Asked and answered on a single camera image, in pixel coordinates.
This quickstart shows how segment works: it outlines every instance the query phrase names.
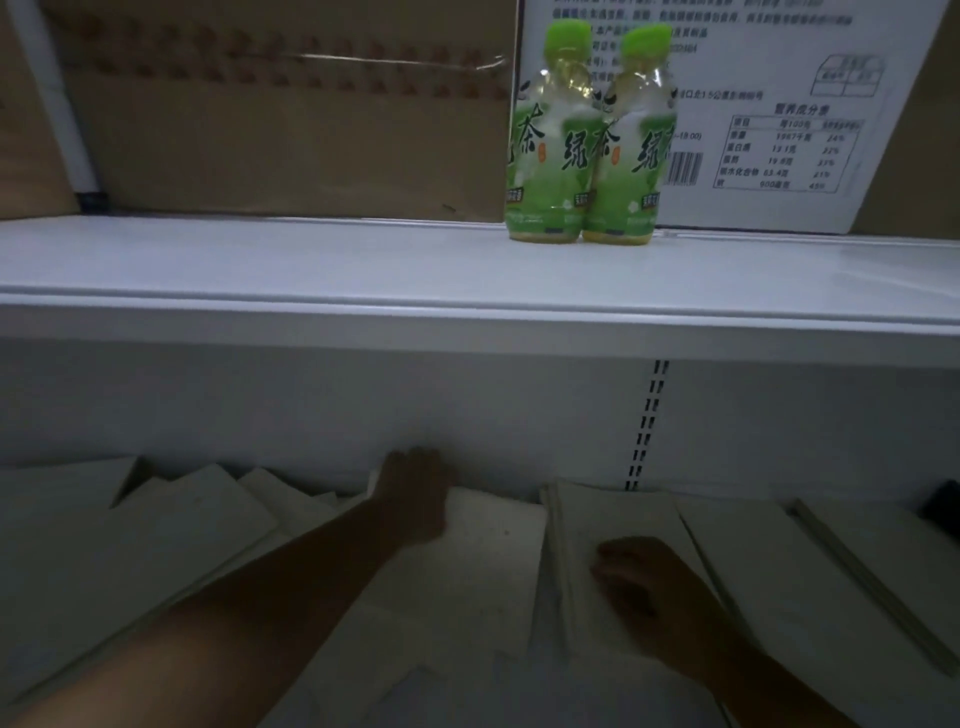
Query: forearm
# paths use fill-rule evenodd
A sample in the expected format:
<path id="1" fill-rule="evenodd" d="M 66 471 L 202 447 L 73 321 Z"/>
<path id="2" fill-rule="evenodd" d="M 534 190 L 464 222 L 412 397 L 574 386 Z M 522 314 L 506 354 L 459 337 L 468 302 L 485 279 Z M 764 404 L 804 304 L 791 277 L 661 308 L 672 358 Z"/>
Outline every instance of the forearm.
<path id="1" fill-rule="evenodd" d="M 255 726 L 401 547 L 378 500 L 185 599 L 18 728 Z"/>
<path id="2" fill-rule="evenodd" d="M 753 648 L 715 670 L 707 687 L 741 728 L 856 728 L 780 663 Z"/>

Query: plastic bottle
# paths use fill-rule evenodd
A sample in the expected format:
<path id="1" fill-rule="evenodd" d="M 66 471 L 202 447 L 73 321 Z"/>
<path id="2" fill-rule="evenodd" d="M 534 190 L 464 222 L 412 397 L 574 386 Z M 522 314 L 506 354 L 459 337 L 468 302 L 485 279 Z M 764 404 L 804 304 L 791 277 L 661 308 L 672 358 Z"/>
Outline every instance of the plastic bottle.
<path id="1" fill-rule="evenodd" d="M 623 72 L 604 99 L 608 125 L 597 145 L 584 239 L 650 242 L 660 206 L 660 179 L 677 129 L 677 88 L 667 70 L 672 31 L 655 23 L 620 42 Z"/>
<path id="2" fill-rule="evenodd" d="M 519 88 L 507 164 L 507 230 L 514 240 L 571 243 L 587 210 L 603 130 L 586 61 L 590 26 L 560 20 L 546 32 L 546 66 Z"/>

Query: green bottle cap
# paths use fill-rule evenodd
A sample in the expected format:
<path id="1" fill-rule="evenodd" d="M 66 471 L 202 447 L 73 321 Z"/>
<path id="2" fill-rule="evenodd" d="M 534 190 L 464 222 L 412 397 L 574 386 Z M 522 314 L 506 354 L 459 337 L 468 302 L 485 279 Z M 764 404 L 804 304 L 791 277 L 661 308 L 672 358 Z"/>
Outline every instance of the green bottle cap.
<path id="1" fill-rule="evenodd" d="M 585 20 L 556 20 L 546 29 L 543 54 L 547 58 L 561 53 L 578 61 L 590 57 L 590 24 Z"/>
<path id="2" fill-rule="evenodd" d="M 620 41 L 620 55 L 632 58 L 666 58 L 670 53 L 673 29 L 666 23 L 634 28 Z"/>

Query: nutrition facts table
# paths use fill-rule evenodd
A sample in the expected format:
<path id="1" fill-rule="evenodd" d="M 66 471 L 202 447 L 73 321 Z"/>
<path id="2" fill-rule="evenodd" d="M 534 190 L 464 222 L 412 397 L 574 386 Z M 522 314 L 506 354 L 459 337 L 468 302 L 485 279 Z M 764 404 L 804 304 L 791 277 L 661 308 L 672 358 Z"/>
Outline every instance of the nutrition facts table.
<path id="1" fill-rule="evenodd" d="M 737 115 L 713 186 L 836 192 L 863 125 L 825 117 Z"/>

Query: white box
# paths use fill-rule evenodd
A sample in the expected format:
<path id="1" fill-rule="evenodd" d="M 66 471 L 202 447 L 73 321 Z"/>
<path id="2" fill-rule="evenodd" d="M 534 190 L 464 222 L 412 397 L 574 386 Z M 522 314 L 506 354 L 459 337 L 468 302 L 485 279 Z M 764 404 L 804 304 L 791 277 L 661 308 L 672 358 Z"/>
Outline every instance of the white box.
<path id="1" fill-rule="evenodd" d="M 590 23 L 604 89 L 620 37 L 669 23 L 680 118 L 659 224 L 849 232 L 947 4 L 527 0 L 520 79 L 555 18 Z"/>

